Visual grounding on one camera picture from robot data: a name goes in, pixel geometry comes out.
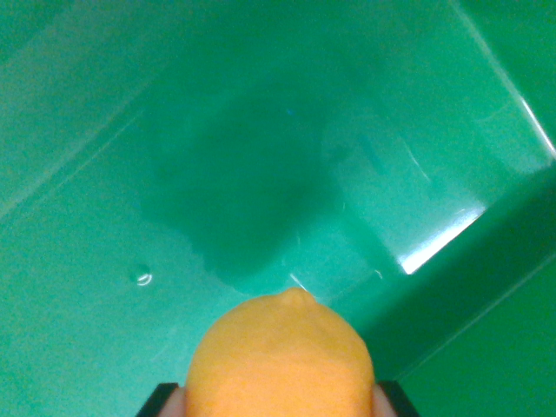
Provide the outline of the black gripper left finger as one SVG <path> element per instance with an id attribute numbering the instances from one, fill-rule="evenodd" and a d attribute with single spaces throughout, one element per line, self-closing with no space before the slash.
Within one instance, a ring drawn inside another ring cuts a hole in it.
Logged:
<path id="1" fill-rule="evenodd" d="M 159 383 L 136 417 L 182 417 L 186 415 L 186 388 L 176 382 Z"/>

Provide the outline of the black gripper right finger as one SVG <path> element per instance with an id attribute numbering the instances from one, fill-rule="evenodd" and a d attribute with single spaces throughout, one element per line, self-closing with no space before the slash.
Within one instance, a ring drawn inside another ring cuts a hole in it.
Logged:
<path id="1" fill-rule="evenodd" d="M 373 417 L 420 417 L 398 381 L 379 381 L 372 389 Z"/>

